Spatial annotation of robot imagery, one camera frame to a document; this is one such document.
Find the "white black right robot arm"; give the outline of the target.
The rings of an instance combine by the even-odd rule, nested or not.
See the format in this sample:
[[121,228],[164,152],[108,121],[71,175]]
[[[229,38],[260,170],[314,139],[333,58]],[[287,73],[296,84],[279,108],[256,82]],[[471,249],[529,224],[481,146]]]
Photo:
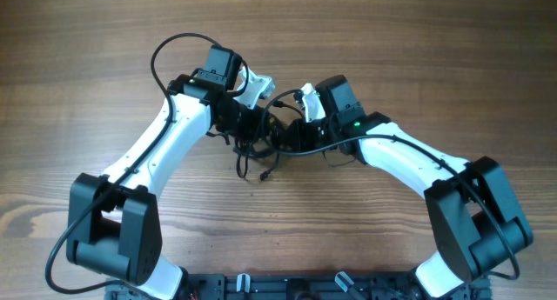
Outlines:
[[305,112],[291,127],[295,154],[339,149],[385,171],[426,202],[436,251],[413,272],[430,298],[450,295],[534,240],[504,170],[490,157],[468,161],[422,143],[391,118],[366,114],[347,78],[337,75],[293,93]]

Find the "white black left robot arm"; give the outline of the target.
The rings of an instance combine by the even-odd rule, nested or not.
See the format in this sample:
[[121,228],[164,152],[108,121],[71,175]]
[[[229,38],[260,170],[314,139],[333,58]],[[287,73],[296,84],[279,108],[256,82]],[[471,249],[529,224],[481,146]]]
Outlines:
[[150,299],[193,297],[187,271],[162,255],[158,201],[173,172],[202,137],[254,138],[259,99],[275,89],[233,50],[212,45],[205,65],[163,88],[161,111],[141,137],[99,176],[80,174],[70,187],[66,258],[106,275],[115,286]]

